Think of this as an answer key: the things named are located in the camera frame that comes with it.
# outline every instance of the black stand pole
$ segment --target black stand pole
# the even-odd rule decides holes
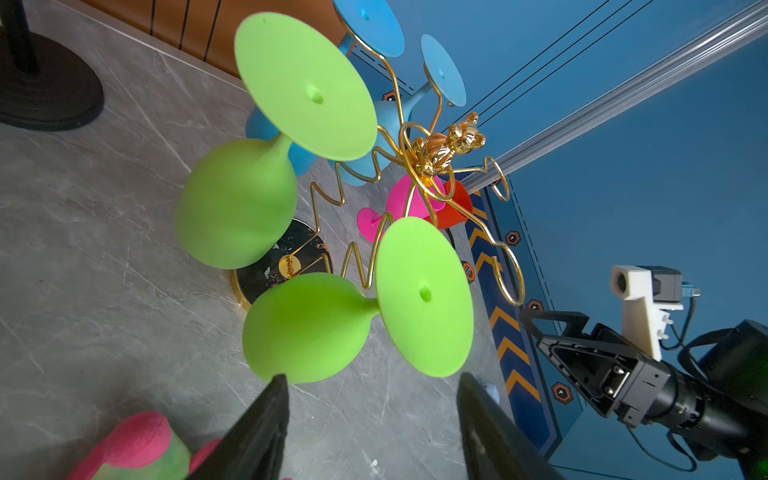
[[[0,122],[62,131],[104,107],[101,82],[80,57],[29,31],[22,0],[0,0]]]

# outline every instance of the blue connector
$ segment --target blue connector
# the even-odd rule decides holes
[[[683,282],[683,297],[692,297],[701,295],[701,290],[694,288],[692,283]]]

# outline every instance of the black round base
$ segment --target black round base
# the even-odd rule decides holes
[[[40,72],[13,62],[0,28],[0,122],[28,130],[62,131],[92,122],[104,107],[101,82],[82,58],[50,38],[32,34]]]
[[[293,252],[296,248],[304,245],[304,243],[314,234],[315,230],[310,228],[306,223],[294,218],[288,227],[288,230],[275,244],[276,248],[271,248],[270,251],[256,263],[244,266],[237,270],[231,270],[230,280],[232,282],[232,290],[245,310],[248,310],[262,293],[288,280],[286,277],[286,275],[289,274],[289,272],[287,272],[288,262],[287,258],[285,260],[283,260],[283,258]],[[305,266],[314,262],[323,253],[328,255],[328,263],[331,265],[332,269],[333,264],[331,263],[331,254],[328,251],[328,247],[325,245],[325,242],[323,242],[323,239],[316,237],[309,245],[296,254],[295,259],[298,259],[298,263],[296,263],[296,260],[293,261],[293,272],[298,272]],[[321,260],[312,265],[305,273],[325,271],[326,264]]]

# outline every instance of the orange chevron stripe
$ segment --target orange chevron stripe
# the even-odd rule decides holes
[[[528,365],[531,365],[531,360],[528,358],[528,354],[526,352],[523,352],[523,350],[512,343],[510,339],[507,337],[504,337],[502,339],[502,344],[498,347],[498,359],[501,361],[502,357],[505,353],[507,353],[507,350],[511,350],[515,353],[515,355],[519,356],[523,359],[523,362],[526,362]]]
[[[486,212],[484,212],[484,211],[482,211],[482,210],[480,210],[480,209],[479,209],[479,208],[477,208],[477,207],[472,207],[472,213],[474,213],[474,214],[475,214],[475,215],[477,215],[478,217],[481,217],[481,218],[485,218],[486,220],[488,219],[488,215],[487,215],[487,213],[486,213]]]
[[[509,374],[509,378],[507,379],[507,395],[512,392],[512,387],[514,387],[517,383],[522,385],[524,389],[528,390],[528,393],[533,395],[535,399],[541,402],[541,397],[539,396],[536,387],[531,385],[528,380],[524,379],[517,370],[512,370],[512,373]]]
[[[475,265],[475,272],[480,273],[480,267],[483,263],[487,263],[491,266],[491,268],[493,267],[493,264],[496,263],[498,265],[498,269],[504,271],[502,265],[498,262],[498,260],[496,260],[496,257],[489,257],[487,253],[481,252],[480,258],[478,258],[478,262]]]
[[[469,247],[472,248],[475,245],[475,240],[478,238],[482,238],[488,243],[491,243],[491,241],[488,239],[488,237],[485,235],[485,232],[480,230],[479,228],[475,228],[475,231],[472,232],[472,235],[469,237]]]
[[[517,331],[520,331],[520,324],[517,320],[513,319],[509,314],[507,314],[504,310],[496,307],[496,310],[493,311],[493,314],[491,315],[491,328],[496,326],[496,322],[498,322],[498,319],[503,319],[506,323],[509,323],[512,325]]]

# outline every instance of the blue wall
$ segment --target blue wall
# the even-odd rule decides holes
[[[621,330],[611,265],[650,264],[701,288],[689,339],[747,318],[768,323],[767,79],[768,35],[510,176],[557,310],[586,313],[589,330]],[[676,363],[673,353],[664,359]],[[687,464],[663,427],[637,433],[660,457]],[[615,417],[591,409],[551,462],[637,480],[742,478],[722,458],[693,474],[659,465]]]
[[[365,63],[354,53],[349,55],[349,62],[355,67],[362,80],[366,83],[368,92],[373,101],[381,101],[385,94],[392,91],[392,80],[379,73],[376,69]],[[410,95],[403,92],[402,98],[410,98]]]
[[[475,154],[459,157],[459,166],[480,164],[485,155],[495,157],[544,130],[563,117],[615,88],[628,78],[661,60],[677,48],[703,34],[753,0],[653,0],[584,54],[550,78],[534,87],[511,107],[483,126],[486,147]],[[466,115],[510,75],[523,67],[604,0],[480,0],[475,3],[413,2],[389,0],[406,37],[406,51],[392,60],[398,75],[418,88],[426,80],[422,70],[420,38],[429,33],[437,38],[454,58],[464,77],[467,105],[450,108],[443,114],[438,129]],[[610,17],[603,25],[580,40],[560,58],[526,81],[513,94],[500,101],[481,121],[489,118],[557,67],[574,57],[590,43],[610,31],[648,0],[609,0],[587,21],[560,40],[517,74],[512,81],[482,102],[477,112],[490,107],[515,85]],[[414,110],[413,119],[429,125],[436,97],[430,94]]]

